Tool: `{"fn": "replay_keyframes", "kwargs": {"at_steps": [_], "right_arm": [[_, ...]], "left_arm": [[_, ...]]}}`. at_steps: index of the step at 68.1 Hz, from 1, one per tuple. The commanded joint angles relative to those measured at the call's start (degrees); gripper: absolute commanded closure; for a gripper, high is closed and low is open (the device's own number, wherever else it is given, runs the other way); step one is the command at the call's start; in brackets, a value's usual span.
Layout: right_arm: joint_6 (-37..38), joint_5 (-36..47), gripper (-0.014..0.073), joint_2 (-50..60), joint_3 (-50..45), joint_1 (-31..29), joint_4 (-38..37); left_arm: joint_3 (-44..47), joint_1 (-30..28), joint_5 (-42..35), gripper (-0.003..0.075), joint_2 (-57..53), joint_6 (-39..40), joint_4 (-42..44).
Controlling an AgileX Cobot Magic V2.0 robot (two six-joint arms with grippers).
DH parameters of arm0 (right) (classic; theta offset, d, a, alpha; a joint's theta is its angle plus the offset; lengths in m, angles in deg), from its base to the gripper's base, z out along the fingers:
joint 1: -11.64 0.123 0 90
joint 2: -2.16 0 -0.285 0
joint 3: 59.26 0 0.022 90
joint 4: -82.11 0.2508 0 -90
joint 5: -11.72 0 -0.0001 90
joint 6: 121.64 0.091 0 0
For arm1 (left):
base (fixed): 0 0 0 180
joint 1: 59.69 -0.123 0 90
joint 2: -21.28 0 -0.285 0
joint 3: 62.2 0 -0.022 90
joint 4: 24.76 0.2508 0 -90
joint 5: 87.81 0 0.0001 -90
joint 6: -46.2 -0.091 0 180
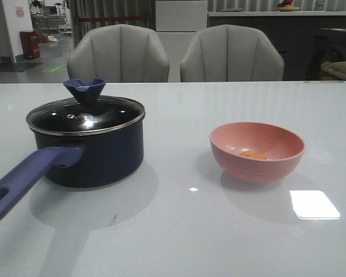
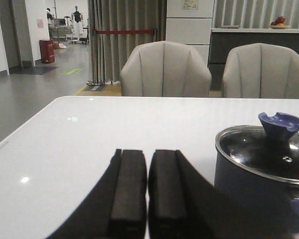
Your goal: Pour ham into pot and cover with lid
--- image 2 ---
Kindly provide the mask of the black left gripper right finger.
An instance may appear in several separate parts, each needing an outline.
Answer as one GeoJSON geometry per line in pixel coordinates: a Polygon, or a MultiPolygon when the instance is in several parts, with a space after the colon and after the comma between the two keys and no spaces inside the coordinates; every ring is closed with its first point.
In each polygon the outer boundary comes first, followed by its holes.
{"type": "Polygon", "coordinates": [[[287,229],[215,189],[181,151],[156,150],[149,170],[152,239],[291,239],[287,229]]]}

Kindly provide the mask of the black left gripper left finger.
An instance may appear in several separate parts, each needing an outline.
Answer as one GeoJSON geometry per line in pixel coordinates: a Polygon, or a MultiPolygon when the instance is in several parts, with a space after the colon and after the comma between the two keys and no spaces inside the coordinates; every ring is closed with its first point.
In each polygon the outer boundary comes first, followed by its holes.
{"type": "Polygon", "coordinates": [[[139,150],[117,149],[99,182],[51,239],[142,239],[147,167],[139,150]]]}

